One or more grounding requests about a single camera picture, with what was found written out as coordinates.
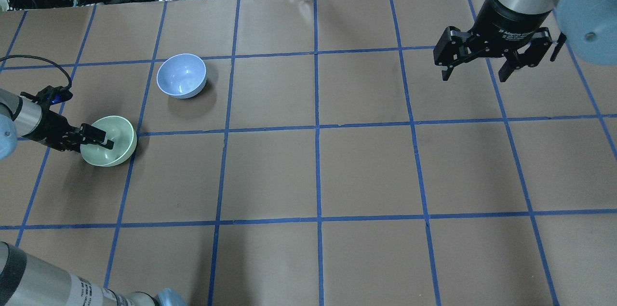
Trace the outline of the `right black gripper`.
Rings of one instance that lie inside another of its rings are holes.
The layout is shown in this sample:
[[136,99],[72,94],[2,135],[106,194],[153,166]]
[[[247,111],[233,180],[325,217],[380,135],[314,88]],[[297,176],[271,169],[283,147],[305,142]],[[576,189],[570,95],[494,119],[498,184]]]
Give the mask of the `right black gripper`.
[[[511,10],[498,0],[485,0],[468,32],[446,27],[433,49],[434,64],[442,80],[449,80],[463,58],[500,58],[505,63],[498,72],[506,82],[522,67],[536,67],[552,45],[548,27],[543,27],[548,12],[524,14]],[[523,53],[518,50],[527,46]]]

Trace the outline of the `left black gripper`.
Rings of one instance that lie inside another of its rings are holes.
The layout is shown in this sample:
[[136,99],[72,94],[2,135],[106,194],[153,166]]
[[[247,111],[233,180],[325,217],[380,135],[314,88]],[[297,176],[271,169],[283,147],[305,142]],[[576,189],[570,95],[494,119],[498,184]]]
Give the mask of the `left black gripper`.
[[114,141],[107,133],[90,124],[71,126],[66,117],[52,110],[42,110],[40,121],[34,129],[34,141],[58,151],[80,153],[81,145],[113,148]]

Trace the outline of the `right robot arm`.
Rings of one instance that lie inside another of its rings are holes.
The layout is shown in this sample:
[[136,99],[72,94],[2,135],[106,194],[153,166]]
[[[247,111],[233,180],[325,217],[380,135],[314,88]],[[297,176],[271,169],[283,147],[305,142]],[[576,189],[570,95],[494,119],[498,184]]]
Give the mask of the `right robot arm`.
[[449,26],[434,47],[434,64],[449,80],[455,67],[477,58],[504,58],[498,72],[506,82],[522,67],[536,67],[553,42],[547,16],[556,12],[560,30],[551,61],[565,42],[586,62],[616,64],[616,0],[485,0],[471,29]]

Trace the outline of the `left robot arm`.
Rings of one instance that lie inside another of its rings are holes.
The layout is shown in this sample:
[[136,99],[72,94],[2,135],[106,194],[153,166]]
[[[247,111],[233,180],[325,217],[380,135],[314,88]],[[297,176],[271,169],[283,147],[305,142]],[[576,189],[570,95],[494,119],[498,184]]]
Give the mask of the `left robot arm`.
[[53,104],[70,99],[64,87],[48,86],[37,95],[16,95],[2,89],[0,116],[0,157],[7,158],[17,148],[18,139],[34,141],[57,151],[80,152],[85,145],[112,150],[114,142],[105,131],[90,124],[71,126],[66,117],[52,111]]

